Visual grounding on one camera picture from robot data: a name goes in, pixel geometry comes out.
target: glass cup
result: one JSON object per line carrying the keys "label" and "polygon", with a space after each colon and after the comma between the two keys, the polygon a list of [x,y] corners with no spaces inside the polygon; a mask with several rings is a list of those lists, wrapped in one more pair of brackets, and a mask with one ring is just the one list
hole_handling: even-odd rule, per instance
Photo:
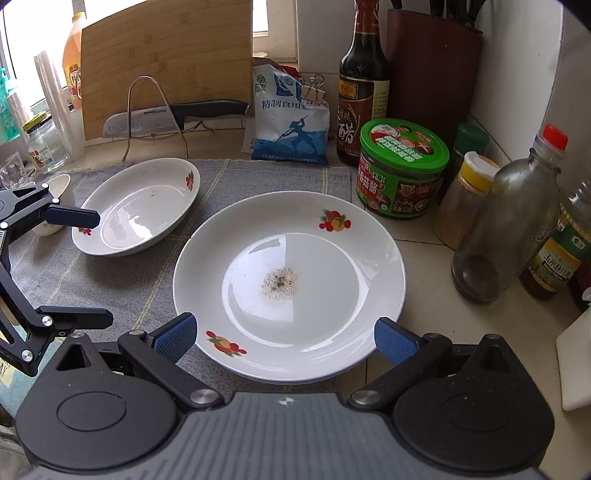
{"label": "glass cup", "polygon": [[29,181],[29,175],[18,152],[13,153],[0,165],[0,180],[7,189],[22,187]]}

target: white bowl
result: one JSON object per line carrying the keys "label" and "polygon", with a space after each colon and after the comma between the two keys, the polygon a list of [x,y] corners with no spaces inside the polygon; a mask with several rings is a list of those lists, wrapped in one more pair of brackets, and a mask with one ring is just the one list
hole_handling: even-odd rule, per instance
{"label": "white bowl", "polygon": [[197,198],[197,167],[180,158],[156,158],[120,171],[82,204],[96,210],[95,229],[73,228],[84,253],[123,256],[140,252],[168,235]]}
{"label": "white bowl", "polygon": [[[54,198],[60,199],[60,205],[64,207],[75,207],[76,200],[74,199],[74,188],[70,184],[70,176],[67,173],[53,177],[47,180],[49,184],[49,192]],[[37,225],[33,231],[37,235],[47,236],[58,232],[63,228],[63,225],[52,225],[47,222],[42,222]]]}

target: black knife handle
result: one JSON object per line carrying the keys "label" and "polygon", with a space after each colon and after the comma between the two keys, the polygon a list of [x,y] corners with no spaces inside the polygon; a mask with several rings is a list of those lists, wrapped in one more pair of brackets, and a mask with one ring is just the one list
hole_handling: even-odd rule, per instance
{"label": "black knife handle", "polygon": [[174,119],[181,130],[184,119],[188,116],[196,118],[215,118],[222,115],[246,115],[250,104],[239,100],[203,100],[201,102],[175,103],[170,106]]}

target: yellow lid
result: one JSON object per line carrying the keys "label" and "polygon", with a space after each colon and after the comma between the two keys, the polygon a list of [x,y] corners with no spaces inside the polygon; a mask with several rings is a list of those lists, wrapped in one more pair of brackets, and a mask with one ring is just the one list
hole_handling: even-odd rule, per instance
{"label": "yellow lid", "polygon": [[460,168],[460,175],[474,188],[487,192],[492,179],[499,171],[499,166],[490,158],[476,152],[468,152]]}
{"label": "yellow lid", "polygon": [[33,118],[31,118],[26,124],[24,124],[22,126],[22,129],[25,132],[29,131],[34,126],[39,125],[41,122],[43,122],[43,120],[45,120],[45,117],[46,116],[47,116],[47,112],[46,111],[39,112]]}

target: bottle cap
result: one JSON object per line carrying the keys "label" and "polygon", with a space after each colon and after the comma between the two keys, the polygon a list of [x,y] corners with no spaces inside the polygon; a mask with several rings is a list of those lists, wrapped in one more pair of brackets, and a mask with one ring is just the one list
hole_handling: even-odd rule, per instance
{"label": "bottle cap", "polygon": [[490,141],[488,134],[476,125],[459,124],[453,148],[462,155],[472,151],[482,155]]}
{"label": "bottle cap", "polygon": [[487,192],[498,171],[499,166],[492,160],[476,152],[468,152],[464,155],[460,175],[473,187]]}
{"label": "bottle cap", "polygon": [[567,135],[560,129],[556,128],[554,125],[550,124],[544,127],[542,138],[561,152],[566,149],[566,145],[569,143],[569,138]]}

